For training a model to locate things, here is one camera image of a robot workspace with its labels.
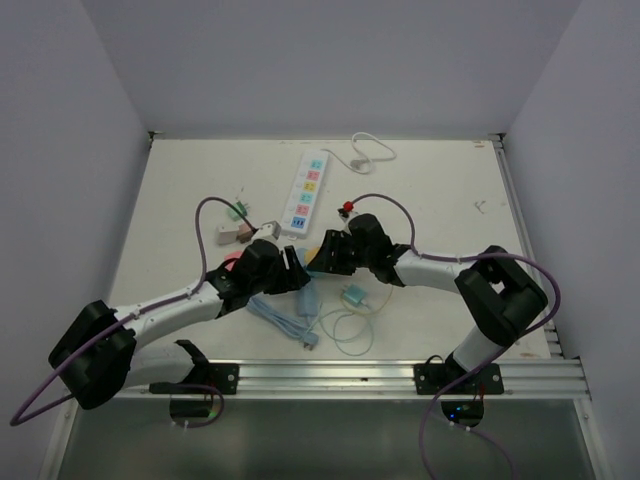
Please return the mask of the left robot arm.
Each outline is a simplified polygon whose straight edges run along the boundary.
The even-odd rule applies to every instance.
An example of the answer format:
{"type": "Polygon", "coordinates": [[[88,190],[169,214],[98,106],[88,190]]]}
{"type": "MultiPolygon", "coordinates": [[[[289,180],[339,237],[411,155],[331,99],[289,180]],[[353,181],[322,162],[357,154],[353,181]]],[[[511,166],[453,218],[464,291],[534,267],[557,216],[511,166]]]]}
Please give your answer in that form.
{"type": "Polygon", "coordinates": [[[223,262],[172,294],[117,309],[102,300],[89,303],[48,362],[80,406],[94,409],[140,383],[142,369],[134,358],[153,342],[240,310],[258,294],[289,293],[309,282],[293,247],[256,240],[234,262],[223,262]]]}

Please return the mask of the pink plug adapter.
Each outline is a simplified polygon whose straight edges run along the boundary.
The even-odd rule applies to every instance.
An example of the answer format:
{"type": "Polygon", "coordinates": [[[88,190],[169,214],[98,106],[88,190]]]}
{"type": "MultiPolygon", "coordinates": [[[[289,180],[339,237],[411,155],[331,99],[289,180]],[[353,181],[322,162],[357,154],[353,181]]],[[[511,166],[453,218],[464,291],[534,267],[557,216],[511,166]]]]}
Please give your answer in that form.
{"type": "Polygon", "coordinates": [[[225,256],[222,266],[227,270],[231,271],[235,265],[235,263],[242,256],[242,251],[235,251],[225,256]]]}

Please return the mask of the white power strip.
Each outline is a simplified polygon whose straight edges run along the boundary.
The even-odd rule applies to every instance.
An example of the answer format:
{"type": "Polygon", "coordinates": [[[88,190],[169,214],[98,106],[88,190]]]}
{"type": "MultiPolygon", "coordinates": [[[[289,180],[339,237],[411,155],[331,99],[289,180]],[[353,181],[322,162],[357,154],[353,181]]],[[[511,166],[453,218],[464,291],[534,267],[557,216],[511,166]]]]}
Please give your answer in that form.
{"type": "Polygon", "coordinates": [[[329,152],[324,149],[302,154],[280,220],[283,235],[307,237],[329,161],[329,152]]]}

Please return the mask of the green plug adapter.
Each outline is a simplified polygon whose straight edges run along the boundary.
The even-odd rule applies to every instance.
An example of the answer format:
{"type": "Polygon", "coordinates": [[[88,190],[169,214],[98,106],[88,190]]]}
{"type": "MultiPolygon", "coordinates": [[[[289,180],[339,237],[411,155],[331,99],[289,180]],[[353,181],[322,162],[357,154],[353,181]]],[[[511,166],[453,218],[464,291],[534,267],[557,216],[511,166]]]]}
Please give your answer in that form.
{"type": "Polygon", "coordinates": [[[249,213],[249,204],[243,201],[236,201],[227,208],[227,215],[232,221],[242,221],[249,213]]]}

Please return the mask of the brown beige plug adapter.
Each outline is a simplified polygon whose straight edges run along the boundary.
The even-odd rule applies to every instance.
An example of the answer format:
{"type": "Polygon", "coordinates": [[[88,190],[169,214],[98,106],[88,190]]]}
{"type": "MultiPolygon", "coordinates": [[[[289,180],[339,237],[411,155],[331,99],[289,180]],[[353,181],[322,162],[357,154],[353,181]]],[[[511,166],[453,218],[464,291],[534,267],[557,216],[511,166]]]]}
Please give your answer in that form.
{"type": "Polygon", "coordinates": [[[224,246],[233,243],[246,243],[253,236],[253,231],[246,224],[219,224],[215,228],[214,241],[224,246]]]}

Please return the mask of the teal plug with cable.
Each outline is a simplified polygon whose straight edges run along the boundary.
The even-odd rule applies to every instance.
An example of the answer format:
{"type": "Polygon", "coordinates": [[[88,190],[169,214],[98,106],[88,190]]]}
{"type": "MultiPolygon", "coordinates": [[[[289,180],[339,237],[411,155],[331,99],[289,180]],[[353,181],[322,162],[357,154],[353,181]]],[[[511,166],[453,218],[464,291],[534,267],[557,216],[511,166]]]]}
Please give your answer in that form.
{"type": "Polygon", "coordinates": [[[339,353],[357,358],[367,354],[374,343],[373,309],[367,304],[367,293],[349,285],[340,295],[340,308],[320,313],[317,325],[339,353]]]}

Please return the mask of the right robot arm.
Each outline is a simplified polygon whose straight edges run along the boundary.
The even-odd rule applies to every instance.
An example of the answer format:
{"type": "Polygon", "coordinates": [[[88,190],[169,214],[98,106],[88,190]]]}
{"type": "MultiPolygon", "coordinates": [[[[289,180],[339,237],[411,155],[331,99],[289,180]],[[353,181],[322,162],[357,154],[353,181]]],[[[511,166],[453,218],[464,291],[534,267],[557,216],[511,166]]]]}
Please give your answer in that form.
{"type": "Polygon", "coordinates": [[[343,231],[327,231],[307,267],[343,276],[367,269],[383,284],[460,295],[475,326],[442,369],[427,377],[461,393],[480,382],[478,365],[511,347],[548,305],[539,285],[501,247],[488,247],[469,266],[429,260],[408,244],[394,243],[372,214],[352,218],[343,231]]]}

